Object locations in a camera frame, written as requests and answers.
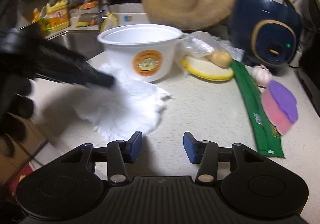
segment garlic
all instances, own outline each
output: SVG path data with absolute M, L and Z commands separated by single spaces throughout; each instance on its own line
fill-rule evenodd
M 272 74 L 264 65 L 256 65 L 252 71 L 251 76 L 255 80 L 256 84 L 260 87 L 267 87 L 270 81 L 273 79 Z

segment speckled countertop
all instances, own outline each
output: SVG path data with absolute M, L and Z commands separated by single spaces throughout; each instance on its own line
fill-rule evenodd
M 106 60 L 105 53 L 90 60 L 98 67 Z M 306 96 L 295 71 L 288 68 L 276 77 L 297 98 L 299 120 L 282 138 L 286 159 L 277 163 L 300 175 L 309 187 L 309 200 L 302 217 L 309 223 L 320 219 L 320 118 Z M 167 100 L 158 128 L 144 139 L 135 164 L 127 166 L 133 175 L 191 175 L 198 167 L 188 161 L 182 137 L 190 131 L 198 140 L 211 140 L 219 146 L 243 143 L 255 149 L 252 128 L 236 81 L 212 83 L 193 76 L 184 76 L 174 66 L 170 74 L 156 83 L 174 98 Z M 81 101 L 81 86 L 46 80 L 34 83 L 32 98 L 36 103 L 34 121 L 53 145 L 65 153 L 83 143 L 96 147 L 106 142 L 93 131 L 90 123 L 77 118 L 72 104 Z M 220 163 L 218 178 L 229 173 L 228 164 Z M 106 164 L 97 163 L 96 174 L 106 178 Z

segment navy blue kettle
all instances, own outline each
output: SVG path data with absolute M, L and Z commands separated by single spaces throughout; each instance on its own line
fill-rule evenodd
M 232 45 L 245 50 L 247 65 L 287 65 L 299 45 L 302 21 L 290 0 L 235 0 L 228 32 Z

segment yellow bottle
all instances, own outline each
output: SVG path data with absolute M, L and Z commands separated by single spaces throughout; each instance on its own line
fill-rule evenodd
M 39 19 L 40 19 L 40 11 L 38 9 L 34 9 L 32 14 L 33 14 L 32 23 L 34 23 L 36 21 L 39 21 Z
M 51 33 L 69 27 L 69 14 L 66 0 L 58 0 L 54 6 L 47 4 L 47 16 Z

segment purple sponge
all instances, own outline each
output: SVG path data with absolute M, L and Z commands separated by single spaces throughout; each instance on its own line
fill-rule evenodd
M 287 115 L 293 124 L 298 120 L 297 100 L 286 87 L 272 80 L 268 86 L 270 93 L 279 109 Z

